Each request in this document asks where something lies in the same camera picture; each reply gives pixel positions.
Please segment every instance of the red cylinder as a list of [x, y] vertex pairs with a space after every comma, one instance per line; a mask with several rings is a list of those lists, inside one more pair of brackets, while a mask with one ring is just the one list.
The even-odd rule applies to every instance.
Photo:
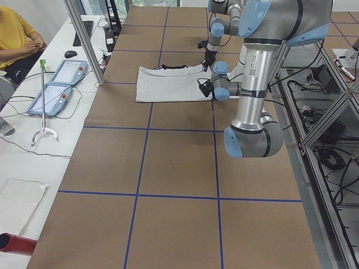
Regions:
[[31, 256], [36, 247], [37, 240], [13, 234], [0, 234], [0, 251]]

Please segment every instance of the brown cardboard table surface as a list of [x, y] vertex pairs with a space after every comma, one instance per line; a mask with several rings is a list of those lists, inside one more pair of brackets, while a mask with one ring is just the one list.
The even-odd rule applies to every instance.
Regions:
[[[135, 103], [139, 66], [203, 60], [208, 19], [131, 8], [28, 269], [320, 268], [285, 146], [264, 159], [225, 152], [237, 100]], [[349, 47], [339, 24], [358, 18], [333, 22], [327, 44]], [[232, 69], [241, 44], [218, 60]]]

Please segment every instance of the white table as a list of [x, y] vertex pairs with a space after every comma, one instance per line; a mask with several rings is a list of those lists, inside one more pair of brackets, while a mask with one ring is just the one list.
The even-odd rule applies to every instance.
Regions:
[[[100, 16], [82, 17], [82, 20], [84, 21], [94, 21], [91, 43], [98, 60], [102, 58], [103, 51], [107, 51], [104, 31], [101, 28], [105, 22], [102, 20], [99, 21], [100, 18]], [[64, 53], [67, 50], [75, 50], [78, 53], [77, 56], [71, 59], [87, 60], [82, 47], [72, 46], [74, 37], [75, 30], [73, 25], [67, 20], [41, 57], [41, 59], [46, 60], [45, 66], [47, 71], [56, 70], [64, 59]], [[28, 76], [36, 73], [40, 73], [40, 64], [36, 64]], [[45, 82], [49, 81], [51, 76], [51, 74], [45, 75]], [[2, 137], [17, 143], [27, 150], [35, 151], [37, 153], [71, 156], [84, 125], [84, 120], [95, 98], [97, 85], [93, 72], [90, 72], [77, 86], [81, 93], [74, 89], [67, 106], [57, 115], [62, 118], [69, 117], [75, 110], [82, 94], [79, 107], [76, 109], [73, 116], [70, 119], [47, 119], [47, 127], [54, 129], [58, 133], [58, 142], [53, 136], [39, 134], [36, 137], [35, 147], [31, 147], [31, 140], [34, 133], [42, 128], [42, 119], [37, 116], [27, 117], [24, 115], [16, 115], [14, 117], [6, 118], [6, 121], [10, 123], [16, 131], [11, 136], [6, 137], [2, 135]], [[16, 90], [14, 96], [26, 95], [35, 97], [40, 90], [41, 80], [40, 75], [38, 75], [25, 80]], [[25, 112], [31, 102], [32, 99], [26, 98], [11, 99], [11, 104], [15, 106], [20, 113]], [[14, 108], [7, 104], [0, 113], [0, 116], [6, 117], [14, 114], [17, 114]], [[69, 161], [69, 158], [37, 156], [35, 154], [26, 153], [17, 146], [0, 140], [0, 187], [8, 178], [50, 184], [43, 200], [36, 209], [31, 221], [21, 233], [21, 236], [33, 239], [39, 238]], [[7, 232], [2, 230], [1, 223], [3, 221], [5, 220], [0, 221], [0, 233]], [[26, 268], [29, 260], [30, 257], [28, 256], [0, 253], [0, 269]]]

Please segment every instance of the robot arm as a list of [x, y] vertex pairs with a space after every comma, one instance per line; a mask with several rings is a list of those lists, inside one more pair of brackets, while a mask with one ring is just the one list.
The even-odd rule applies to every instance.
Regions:
[[210, 22], [210, 33], [208, 41], [202, 41], [198, 48], [206, 48], [205, 59], [202, 64], [205, 71], [216, 59], [218, 47], [223, 34], [237, 36], [240, 27], [241, 5], [240, 0], [210, 0], [208, 9], [210, 12], [225, 14], [229, 16], [229, 22], [216, 17]]
[[[209, 0], [209, 7], [228, 14], [234, 2], [238, 3]], [[225, 148], [231, 157], [267, 157], [280, 150], [282, 130], [263, 107], [274, 52], [284, 40], [287, 46], [294, 47], [324, 39], [329, 31], [331, 10], [332, 0], [248, 1], [237, 32], [244, 38], [247, 49], [242, 83], [237, 84], [240, 86], [236, 92], [240, 96], [237, 115], [224, 131]], [[217, 23], [219, 19], [215, 18], [212, 27]], [[220, 24], [223, 33], [230, 30], [229, 24], [223, 21]], [[209, 85], [217, 100], [226, 100], [234, 94], [235, 84], [228, 80], [224, 70], [222, 63], [216, 63]]]

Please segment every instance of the computer mouse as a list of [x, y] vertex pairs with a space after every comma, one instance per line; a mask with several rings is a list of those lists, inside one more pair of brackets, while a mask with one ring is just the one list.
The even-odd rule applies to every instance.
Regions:
[[76, 56], [77, 52], [74, 50], [68, 50], [67, 52], [65, 52], [65, 58], [69, 59], [72, 58], [73, 56]]

